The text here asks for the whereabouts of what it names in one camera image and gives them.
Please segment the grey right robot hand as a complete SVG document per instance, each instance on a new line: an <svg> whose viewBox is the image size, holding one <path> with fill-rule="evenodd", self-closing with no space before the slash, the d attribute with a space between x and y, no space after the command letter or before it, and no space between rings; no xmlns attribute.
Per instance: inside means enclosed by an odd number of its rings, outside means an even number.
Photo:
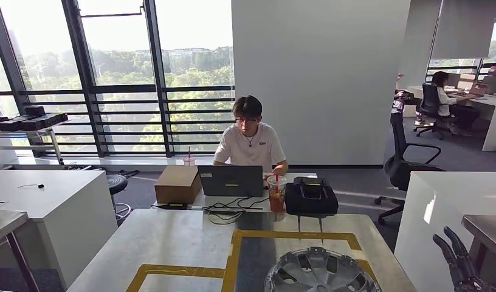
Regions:
<svg viewBox="0 0 496 292"><path fill-rule="evenodd" d="M448 264L453 290L455 292L494 291L492 286L478 276L468 250L459 236L448 226L444 227L443 232L451 241L451 245L438 234L433 234L432 239Z"/></svg>

